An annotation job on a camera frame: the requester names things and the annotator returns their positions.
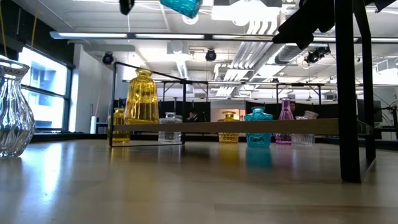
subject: amber glass bottle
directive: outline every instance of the amber glass bottle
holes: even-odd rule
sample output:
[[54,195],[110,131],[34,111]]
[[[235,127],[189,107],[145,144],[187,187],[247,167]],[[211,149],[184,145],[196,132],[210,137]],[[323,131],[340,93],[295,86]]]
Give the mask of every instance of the amber glass bottle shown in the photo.
[[152,72],[146,69],[137,69],[137,77],[130,81],[127,95],[125,124],[157,124],[159,110],[157,102],[157,88]]
[[[108,140],[110,137],[110,125],[111,118],[108,118]],[[115,108],[115,112],[113,114],[113,125],[124,124],[124,109]],[[112,142],[115,143],[128,143],[130,141],[130,132],[129,131],[113,131]]]
[[[223,114],[224,114],[224,119],[219,120],[221,122],[238,121],[234,119],[235,112],[225,111],[223,112]],[[237,143],[239,141],[239,133],[218,133],[218,139],[220,142]]]

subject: hanging blue glass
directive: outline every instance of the hanging blue glass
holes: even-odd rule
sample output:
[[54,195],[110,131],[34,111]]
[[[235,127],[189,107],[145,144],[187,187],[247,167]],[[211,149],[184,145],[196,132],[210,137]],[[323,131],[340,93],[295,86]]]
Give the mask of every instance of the hanging blue glass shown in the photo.
[[193,19],[198,14],[203,0],[160,0],[160,3]]
[[[244,117],[245,121],[270,121],[271,114],[264,113],[265,107],[255,106],[251,108],[253,113],[247,114]],[[268,148],[271,144],[271,133],[247,133],[246,141],[250,147],[263,147]]]

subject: table surface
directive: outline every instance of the table surface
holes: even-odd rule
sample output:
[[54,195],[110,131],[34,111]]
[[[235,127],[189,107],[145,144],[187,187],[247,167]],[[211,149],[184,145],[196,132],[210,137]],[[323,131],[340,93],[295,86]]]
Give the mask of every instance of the table surface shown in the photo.
[[377,151],[361,185],[339,167],[327,144],[30,144],[0,160],[0,223],[397,223],[397,153]]

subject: shelf board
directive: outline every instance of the shelf board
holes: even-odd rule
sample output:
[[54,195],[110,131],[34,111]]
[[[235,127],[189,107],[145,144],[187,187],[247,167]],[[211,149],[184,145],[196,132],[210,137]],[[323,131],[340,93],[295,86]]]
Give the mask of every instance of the shelf board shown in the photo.
[[338,119],[115,125],[115,131],[338,134]]

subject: purple glass vase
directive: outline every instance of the purple glass vase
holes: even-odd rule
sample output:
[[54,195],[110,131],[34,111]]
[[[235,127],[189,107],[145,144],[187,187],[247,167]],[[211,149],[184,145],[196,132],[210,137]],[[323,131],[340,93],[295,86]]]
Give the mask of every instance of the purple glass vase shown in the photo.
[[[290,110],[290,98],[285,97],[280,99],[282,101],[282,111],[280,112],[279,119],[283,120],[293,120],[293,114]],[[292,136],[291,134],[281,134],[278,133],[275,136],[276,144],[291,144],[292,143]]]

